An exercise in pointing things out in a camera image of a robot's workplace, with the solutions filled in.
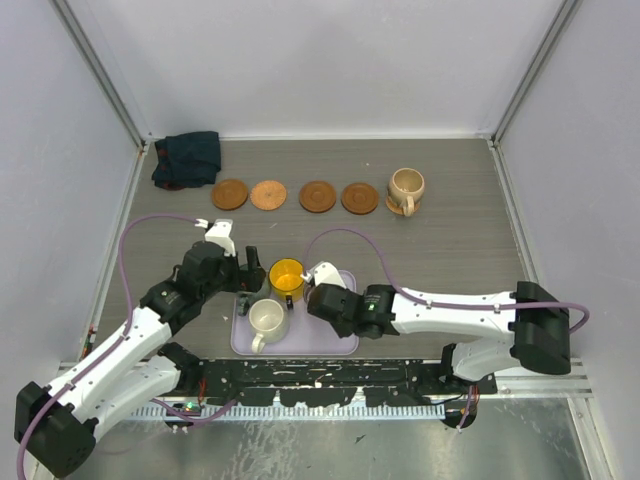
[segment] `yellow mug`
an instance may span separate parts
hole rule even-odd
[[[278,260],[269,270],[271,288],[286,302],[288,310],[293,310],[293,302],[302,298],[304,280],[300,275],[303,273],[304,267],[293,258]]]

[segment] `white wall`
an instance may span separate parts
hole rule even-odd
[[[561,0],[71,0],[156,137],[495,131]]]
[[[503,147],[550,290],[584,302],[573,338],[625,478],[638,478],[640,4],[580,7]]]
[[[73,358],[136,147],[49,2],[0,2],[0,478],[15,395]]]

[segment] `round wooden disc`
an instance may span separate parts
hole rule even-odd
[[[342,192],[342,205],[356,215],[366,215],[378,206],[378,192],[368,183],[352,183]]]
[[[389,198],[389,195],[387,195],[387,199],[385,200],[385,203],[387,204],[387,208],[391,210],[393,213],[395,213],[396,215],[404,216],[404,213],[402,213],[402,207],[396,206],[396,204],[393,203],[393,200]],[[413,211],[413,213],[415,214],[418,210],[420,210],[420,202],[416,203],[416,208]]]
[[[265,180],[251,190],[251,203],[260,210],[275,210],[287,199],[287,189],[280,182]]]
[[[327,182],[316,180],[300,189],[300,205],[311,213],[324,213],[336,204],[336,191]]]
[[[249,189],[242,180],[229,178],[216,183],[211,190],[211,201],[220,210],[235,210],[244,205]]]

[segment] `mug handle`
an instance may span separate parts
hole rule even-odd
[[[413,202],[413,197],[407,197],[407,204],[402,206],[402,213],[405,217],[410,217],[413,215],[413,212],[416,211],[415,203]]]
[[[251,351],[253,353],[262,353],[262,349],[265,345],[264,337],[261,333],[258,333],[254,337],[253,342],[251,342]]]

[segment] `beige mug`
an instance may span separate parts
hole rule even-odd
[[[425,182],[422,174],[413,168],[401,168],[391,175],[387,193],[391,201],[410,217],[424,195]]]
[[[271,298],[253,304],[249,310],[249,324],[256,335],[251,342],[253,353],[261,353],[267,343],[279,342],[289,332],[287,311]]]

